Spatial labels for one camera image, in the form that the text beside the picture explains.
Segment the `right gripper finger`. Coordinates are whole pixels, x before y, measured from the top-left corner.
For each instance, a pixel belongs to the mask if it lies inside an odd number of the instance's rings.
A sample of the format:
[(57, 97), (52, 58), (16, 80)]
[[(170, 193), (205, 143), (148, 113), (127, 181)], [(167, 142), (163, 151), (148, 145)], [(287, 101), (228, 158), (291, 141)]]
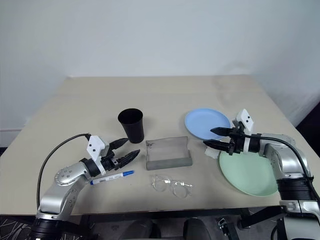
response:
[(215, 140), (215, 139), (210, 139), (210, 140), (204, 140), (203, 143), (215, 150), (219, 150), (219, 151), (224, 151), (224, 152), (228, 152), (229, 151), (229, 143), (227, 142), (223, 142), (223, 141), (219, 141), (219, 140)]
[(226, 127), (215, 127), (215, 128), (212, 128), (210, 131), (222, 137), (230, 137), (234, 134), (233, 128), (226, 128)]

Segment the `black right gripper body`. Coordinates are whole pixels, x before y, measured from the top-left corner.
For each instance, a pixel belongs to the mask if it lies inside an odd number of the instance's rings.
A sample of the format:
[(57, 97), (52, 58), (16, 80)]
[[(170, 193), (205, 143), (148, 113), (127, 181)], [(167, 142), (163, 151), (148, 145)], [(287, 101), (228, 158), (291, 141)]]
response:
[(232, 156), (233, 154), (240, 154), (244, 151), (245, 145), (245, 132), (241, 127), (233, 127), (229, 132), (230, 141), (228, 144), (227, 153)]

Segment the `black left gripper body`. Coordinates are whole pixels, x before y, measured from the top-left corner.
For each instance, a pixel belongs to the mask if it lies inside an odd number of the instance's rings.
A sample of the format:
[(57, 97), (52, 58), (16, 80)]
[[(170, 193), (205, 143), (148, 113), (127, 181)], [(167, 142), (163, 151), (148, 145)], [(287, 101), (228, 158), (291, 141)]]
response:
[(114, 147), (109, 146), (108, 151), (105, 156), (101, 158), (101, 164), (106, 171), (118, 170), (120, 168), (120, 163), (114, 158)]

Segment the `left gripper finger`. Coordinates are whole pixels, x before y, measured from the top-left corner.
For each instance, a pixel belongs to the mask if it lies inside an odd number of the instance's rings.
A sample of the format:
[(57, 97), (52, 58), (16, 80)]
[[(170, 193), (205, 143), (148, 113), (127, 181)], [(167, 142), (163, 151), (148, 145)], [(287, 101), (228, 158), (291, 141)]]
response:
[(128, 140), (129, 140), (128, 138), (120, 138), (115, 141), (112, 141), (109, 143), (109, 149), (111, 151), (116, 150), (116, 149), (122, 147)]
[(118, 168), (123, 168), (124, 166), (126, 166), (127, 164), (129, 164), (130, 162), (132, 162), (140, 153), (140, 150), (134, 150), (128, 154), (126, 154), (125, 156), (118, 158), (117, 159), (117, 163), (118, 163)]

